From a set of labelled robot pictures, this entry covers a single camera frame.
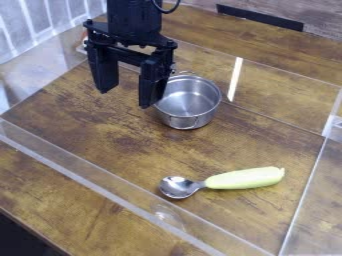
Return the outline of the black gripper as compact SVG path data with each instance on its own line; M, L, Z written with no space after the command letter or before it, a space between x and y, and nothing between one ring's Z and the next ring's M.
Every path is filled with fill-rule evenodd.
M84 49L96 89L104 94L117 86L118 61L141 65L138 106L148 108L162 97L177 48L176 42L161 34L161 20L86 20L82 25L88 32Z

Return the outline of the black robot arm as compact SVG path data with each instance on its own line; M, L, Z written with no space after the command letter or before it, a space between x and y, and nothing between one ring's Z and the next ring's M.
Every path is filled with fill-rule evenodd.
M160 34L162 0L106 0L106 21L88 19L85 51L96 89L106 93L118 85L118 63L140 68L138 106L148 108L162 96L173 72L177 43Z

